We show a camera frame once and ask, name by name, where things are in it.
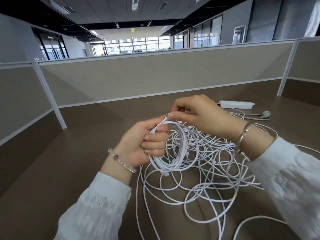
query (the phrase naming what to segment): air conditioning vent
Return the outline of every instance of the air conditioning vent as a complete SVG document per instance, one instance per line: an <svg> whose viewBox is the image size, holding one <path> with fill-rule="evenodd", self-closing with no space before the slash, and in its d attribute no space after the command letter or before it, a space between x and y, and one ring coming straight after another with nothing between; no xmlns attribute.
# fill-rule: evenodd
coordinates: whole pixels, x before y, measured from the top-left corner
<svg viewBox="0 0 320 240"><path fill-rule="evenodd" d="M70 13L76 13L70 6L62 6L62 7Z"/></svg>
<svg viewBox="0 0 320 240"><path fill-rule="evenodd" d="M162 3L161 6L159 7L159 10L164 9L167 5L168 5L167 2Z"/></svg>

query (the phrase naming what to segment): person's right hand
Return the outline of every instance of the person's right hand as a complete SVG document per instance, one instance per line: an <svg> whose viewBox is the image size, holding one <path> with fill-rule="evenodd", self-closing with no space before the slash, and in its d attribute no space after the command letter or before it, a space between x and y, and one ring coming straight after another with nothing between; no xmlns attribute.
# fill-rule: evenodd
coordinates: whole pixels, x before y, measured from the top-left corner
<svg viewBox="0 0 320 240"><path fill-rule="evenodd" d="M181 112L185 108L191 113ZM246 121L225 112L205 95L178 98L168 119L187 122L204 133L231 141L237 140L246 124Z"/></svg>

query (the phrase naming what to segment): ceiling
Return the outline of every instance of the ceiling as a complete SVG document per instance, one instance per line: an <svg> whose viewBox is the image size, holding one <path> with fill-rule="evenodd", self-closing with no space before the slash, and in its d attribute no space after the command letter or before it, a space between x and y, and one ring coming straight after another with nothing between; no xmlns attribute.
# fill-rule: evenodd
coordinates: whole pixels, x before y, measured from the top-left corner
<svg viewBox="0 0 320 240"><path fill-rule="evenodd" d="M60 7L71 7L75 13L58 12L52 1ZM88 42L105 36L116 37L121 32L127 36L131 28L136 28L136 34L148 31L155 35L175 35L245 0L198 0L197 3L196 0L139 0L136 11L132 10L132 1L6 0L0 5L0 13ZM166 2L166 7L159 9Z"/></svg>
<svg viewBox="0 0 320 240"><path fill-rule="evenodd" d="M103 40L120 40L133 38L158 37L169 30L172 26L116 28L96 30L97 37Z"/></svg>

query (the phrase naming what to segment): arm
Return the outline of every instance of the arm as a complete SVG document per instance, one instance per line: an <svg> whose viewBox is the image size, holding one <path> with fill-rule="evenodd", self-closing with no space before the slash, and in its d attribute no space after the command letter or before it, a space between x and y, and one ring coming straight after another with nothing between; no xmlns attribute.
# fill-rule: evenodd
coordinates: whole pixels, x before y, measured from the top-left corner
<svg viewBox="0 0 320 240"><path fill-rule="evenodd" d="M191 113L180 112L181 108ZM226 113L205 95L177 99L168 118L234 143L247 123ZM288 225L302 239L319 239L320 161L280 137L274 141L256 126L246 133L241 149L252 161L248 167Z"/></svg>
<svg viewBox="0 0 320 240"><path fill-rule="evenodd" d="M141 121L131 127L115 147L122 160L138 167L149 161L149 155L164 154L169 127L161 125L157 134L150 130L164 117ZM59 219L55 240L118 239L122 215L131 195L128 186L132 173L109 155L100 172Z"/></svg>

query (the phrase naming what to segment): bracelet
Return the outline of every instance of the bracelet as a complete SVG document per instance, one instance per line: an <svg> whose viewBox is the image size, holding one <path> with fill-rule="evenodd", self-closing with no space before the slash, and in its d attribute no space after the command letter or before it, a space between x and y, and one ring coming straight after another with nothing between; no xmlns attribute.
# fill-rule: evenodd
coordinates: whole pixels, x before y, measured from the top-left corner
<svg viewBox="0 0 320 240"><path fill-rule="evenodd" d="M244 137L245 137L245 135L246 135L246 132L248 132L248 130L250 129L250 126L251 126L252 124L253 124L253 122L248 122L248 123L245 125L244 129L243 129L243 133L239 136L238 142L235 144L235 149L234 149L234 152L235 152L236 154L240 154L240 153L242 152L242 150L240 149L240 146L241 146L241 144L242 144L242 142L243 142L243 139L244 139Z"/></svg>
<svg viewBox="0 0 320 240"><path fill-rule="evenodd" d="M124 168L125 168L126 170L129 170L129 171L132 172L132 173L135 173L135 172L137 171L133 166L131 166L131 164L130 164L129 162L127 162L127 161L125 161L125 160L121 160L121 159L119 158L119 155L114 154L112 148L109 148L109 149L108 149L108 153L110 153L110 155L113 157L113 160L114 160L114 161L117 161L118 163L120 163L122 166L124 166Z"/></svg>

